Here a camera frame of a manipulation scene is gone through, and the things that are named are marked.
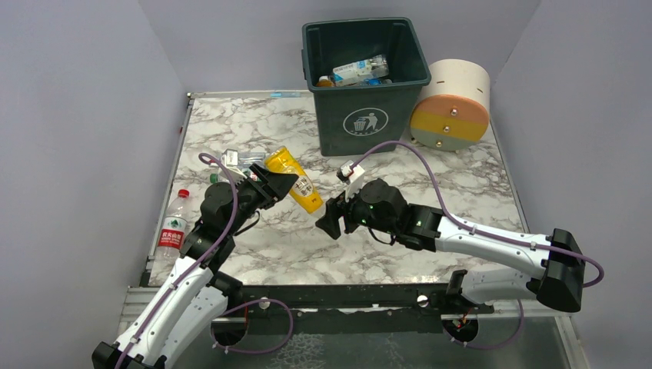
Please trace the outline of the yellow juice bottle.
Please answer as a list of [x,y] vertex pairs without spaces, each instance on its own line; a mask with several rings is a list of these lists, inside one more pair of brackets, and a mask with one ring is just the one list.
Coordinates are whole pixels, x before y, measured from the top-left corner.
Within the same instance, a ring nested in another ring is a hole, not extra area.
[[285,146],[281,146],[267,156],[264,165],[274,173],[297,175],[298,178],[292,185],[290,195],[308,214],[314,216],[318,214],[324,202],[313,181]]

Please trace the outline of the clear bottle green white label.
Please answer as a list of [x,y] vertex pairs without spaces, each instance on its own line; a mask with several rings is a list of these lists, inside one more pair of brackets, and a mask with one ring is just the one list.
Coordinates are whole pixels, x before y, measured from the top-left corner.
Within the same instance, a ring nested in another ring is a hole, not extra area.
[[[231,179],[235,182],[236,185],[242,183],[245,179],[248,179],[246,174],[242,173],[231,173]],[[224,172],[213,173],[209,176],[209,181],[211,184],[217,183],[229,183],[229,178]]]

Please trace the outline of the small clear water bottle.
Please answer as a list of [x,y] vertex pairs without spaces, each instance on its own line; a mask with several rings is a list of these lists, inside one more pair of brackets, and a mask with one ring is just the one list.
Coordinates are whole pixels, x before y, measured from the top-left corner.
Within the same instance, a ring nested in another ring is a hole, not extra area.
[[229,168],[237,168],[244,171],[252,164],[263,165],[266,157],[267,154],[265,152],[226,149],[221,155],[221,162]]

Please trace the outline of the red cap bottle table edge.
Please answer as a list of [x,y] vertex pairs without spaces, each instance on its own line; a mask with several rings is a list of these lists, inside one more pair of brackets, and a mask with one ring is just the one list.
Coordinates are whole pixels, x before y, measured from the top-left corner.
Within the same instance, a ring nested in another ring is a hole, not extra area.
[[190,191],[180,189],[168,205],[156,241],[155,261],[176,259],[185,239],[188,226],[188,200]]

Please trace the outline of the orange label bottle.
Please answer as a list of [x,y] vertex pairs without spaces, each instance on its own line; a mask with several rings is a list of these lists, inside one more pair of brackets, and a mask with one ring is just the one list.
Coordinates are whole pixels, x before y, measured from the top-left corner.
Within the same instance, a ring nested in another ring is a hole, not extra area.
[[330,88],[334,87],[335,83],[329,75],[323,75],[318,79],[318,82],[315,86],[321,88]]

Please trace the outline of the clear bottle blue label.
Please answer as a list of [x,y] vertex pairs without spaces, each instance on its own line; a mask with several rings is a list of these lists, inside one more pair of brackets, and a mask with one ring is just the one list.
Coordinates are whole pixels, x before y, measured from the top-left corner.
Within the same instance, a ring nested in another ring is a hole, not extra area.
[[389,85],[393,81],[389,78],[370,78],[363,81],[363,85]]

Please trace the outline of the clear square jasmine bottle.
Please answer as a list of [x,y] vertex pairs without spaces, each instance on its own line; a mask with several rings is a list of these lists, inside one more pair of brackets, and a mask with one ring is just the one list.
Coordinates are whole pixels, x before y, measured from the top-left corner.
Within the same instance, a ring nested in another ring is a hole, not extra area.
[[332,70],[331,79],[336,86],[356,85],[369,79],[389,76],[389,66],[384,55],[375,55],[360,61],[341,65]]

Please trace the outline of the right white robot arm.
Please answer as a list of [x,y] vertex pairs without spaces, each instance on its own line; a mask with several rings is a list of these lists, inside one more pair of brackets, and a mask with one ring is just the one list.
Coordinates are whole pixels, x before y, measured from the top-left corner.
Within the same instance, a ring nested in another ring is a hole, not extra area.
[[462,271],[452,278],[453,293],[470,304],[535,299],[556,311],[581,310],[586,263],[574,236],[563,229],[522,234],[448,217],[439,208],[408,203],[381,179],[353,195],[329,199],[315,225],[333,239],[366,227],[411,250],[466,254],[500,264],[494,271]]

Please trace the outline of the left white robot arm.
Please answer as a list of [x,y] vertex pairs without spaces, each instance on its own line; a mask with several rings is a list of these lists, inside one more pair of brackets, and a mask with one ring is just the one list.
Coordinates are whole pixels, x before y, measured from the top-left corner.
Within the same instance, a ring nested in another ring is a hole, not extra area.
[[241,282],[220,271],[237,231],[258,210],[273,207],[298,176],[259,165],[254,179],[218,182],[205,191],[201,217],[187,235],[169,276],[138,318],[114,343],[101,342],[95,368],[171,368],[210,321],[241,297]]

